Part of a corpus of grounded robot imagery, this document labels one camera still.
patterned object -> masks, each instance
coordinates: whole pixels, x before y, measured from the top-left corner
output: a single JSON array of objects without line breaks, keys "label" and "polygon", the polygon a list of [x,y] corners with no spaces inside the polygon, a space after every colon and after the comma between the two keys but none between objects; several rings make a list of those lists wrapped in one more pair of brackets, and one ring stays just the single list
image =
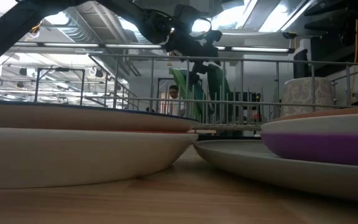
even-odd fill
[{"label": "patterned object", "polygon": [[[334,105],[333,88],[326,78],[315,78],[316,104]],[[311,78],[292,79],[284,84],[282,103],[310,105],[312,103]],[[333,108],[316,107],[316,111]],[[309,106],[282,106],[281,117],[313,112]]]}]

blue rim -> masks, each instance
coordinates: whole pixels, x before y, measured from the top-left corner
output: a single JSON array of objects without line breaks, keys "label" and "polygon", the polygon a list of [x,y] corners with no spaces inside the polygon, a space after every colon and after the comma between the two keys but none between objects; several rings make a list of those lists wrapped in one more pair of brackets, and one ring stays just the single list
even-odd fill
[{"label": "blue rim", "polygon": [[61,108],[73,108],[73,109],[86,109],[86,110],[101,110],[101,111],[118,111],[124,113],[134,113],[134,114],[144,114],[151,116],[162,116],[166,118],[176,118],[176,119],[186,119],[188,121],[197,121],[196,119],[191,118],[183,118],[180,116],[169,115],[169,114],[159,114],[159,113],[150,113],[146,111],[132,111],[132,110],[121,110],[121,109],[113,109],[113,108],[97,108],[94,106],[78,106],[78,105],[60,105],[55,103],[34,103],[34,102],[18,102],[18,101],[2,101],[0,100],[0,105],[19,105],[19,106],[57,106]]}]

white plate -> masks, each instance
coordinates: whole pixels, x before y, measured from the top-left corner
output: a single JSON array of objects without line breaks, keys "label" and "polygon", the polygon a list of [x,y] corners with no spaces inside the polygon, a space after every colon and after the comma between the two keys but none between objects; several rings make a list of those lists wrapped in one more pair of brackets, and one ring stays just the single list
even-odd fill
[{"label": "white plate", "polygon": [[170,166],[197,134],[0,128],[0,188],[129,179]]},{"label": "white plate", "polygon": [[274,121],[262,125],[268,133],[356,133],[358,114]]},{"label": "white plate", "polygon": [[358,201],[358,166],[281,159],[261,141],[205,141],[195,144],[207,162],[273,185]]},{"label": "white plate", "polygon": [[198,121],[145,111],[0,101],[0,128],[187,132]]}]

purple bowl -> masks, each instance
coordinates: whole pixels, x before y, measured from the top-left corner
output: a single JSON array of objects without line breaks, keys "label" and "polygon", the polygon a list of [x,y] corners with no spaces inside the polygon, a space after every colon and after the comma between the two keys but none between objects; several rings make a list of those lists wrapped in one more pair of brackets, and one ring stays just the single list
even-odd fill
[{"label": "purple bowl", "polygon": [[262,133],[263,143],[285,159],[358,166],[358,134]]}]

wooden table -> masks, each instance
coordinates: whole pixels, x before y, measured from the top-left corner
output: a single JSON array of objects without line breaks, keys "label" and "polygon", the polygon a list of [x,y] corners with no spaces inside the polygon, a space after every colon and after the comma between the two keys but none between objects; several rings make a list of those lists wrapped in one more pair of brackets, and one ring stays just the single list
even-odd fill
[{"label": "wooden table", "polygon": [[189,149],[173,167],[105,184],[0,190],[0,223],[358,223],[358,204],[217,170]]}]

